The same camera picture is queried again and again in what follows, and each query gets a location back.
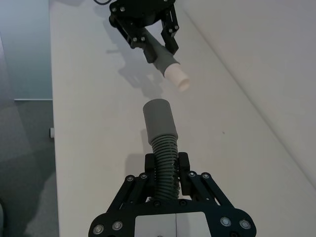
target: white plastic cap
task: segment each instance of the white plastic cap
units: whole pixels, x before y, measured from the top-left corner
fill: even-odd
[[[164,77],[175,84],[179,91],[185,91],[190,87],[190,79],[178,63],[170,64],[164,71]]]

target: black cable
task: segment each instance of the black cable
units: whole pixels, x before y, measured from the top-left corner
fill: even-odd
[[[104,5],[106,5],[106,4],[109,4],[112,0],[108,0],[108,1],[106,1],[106,2],[99,2],[98,0],[93,0],[96,4],[99,4],[99,5],[101,5],[101,6],[104,6]]]

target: screw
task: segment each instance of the screw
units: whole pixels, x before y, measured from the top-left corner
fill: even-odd
[[[155,201],[155,202],[154,202],[154,206],[160,206],[160,202]]]
[[[101,224],[99,224],[99,225],[96,225],[96,226],[93,228],[93,231],[92,231],[92,232],[93,232],[95,235],[99,235],[99,234],[101,234],[103,231],[104,231],[104,226],[101,225]]]
[[[189,173],[189,176],[190,176],[190,177],[194,177],[195,175],[196,175],[196,174],[194,174],[193,172],[190,172],[190,173]]]
[[[181,201],[180,201],[180,206],[185,206],[186,204],[187,204],[186,201],[184,201],[184,200],[181,200]]]
[[[203,177],[204,179],[208,179],[208,178],[209,178],[209,175],[208,175],[207,173],[204,173],[204,174],[202,174],[202,177]]]
[[[120,230],[122,227],[123,227],[122,221],[115,221],[115,222],[113,223],[113,225],[112,225],[112,229],[113,229],[114,231],[118,231],[118,230]]]
[[[232,232],[232,233],[231,233],[231,237],[239,237],[239,235],[238,235],[238,233],[236,233],[236,232]]]
[[[241,221],[239,221],[239,224],[241,227],[243,227],[246,230],[249,230],[251,228],[251,224],[249,221],[241,220]]]
[[[223,225],[223,226],[230,226],[231,224],[232,224],[232,222],[230,221],[230,219],[229,218],[227,218],[227,217],[222,217],[221,218],[221,224]]]
[[[133,181],[134,178],[133,178],[133,176],[128,176],[128,177],[126,178],[126,180],[127,180],[128,182],[130,182],[130,181]]]

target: gray floor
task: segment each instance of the gray floor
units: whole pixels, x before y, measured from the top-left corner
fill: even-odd
[[[0,106],[0,198],[5,237],[57,237],[58,211],[51,101]]]

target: white table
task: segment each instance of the white table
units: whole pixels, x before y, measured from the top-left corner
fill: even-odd
[[[129,48],[107,6],[50,3],[60,237],[87,236],[124,177],[143,171],[151,148],[142,107],[159,97],[172,106],[191,168],[212,174],[258,236],[314,236],[315,190],[180,7],[177,14],[176,58],[192,83],[184,93]]]

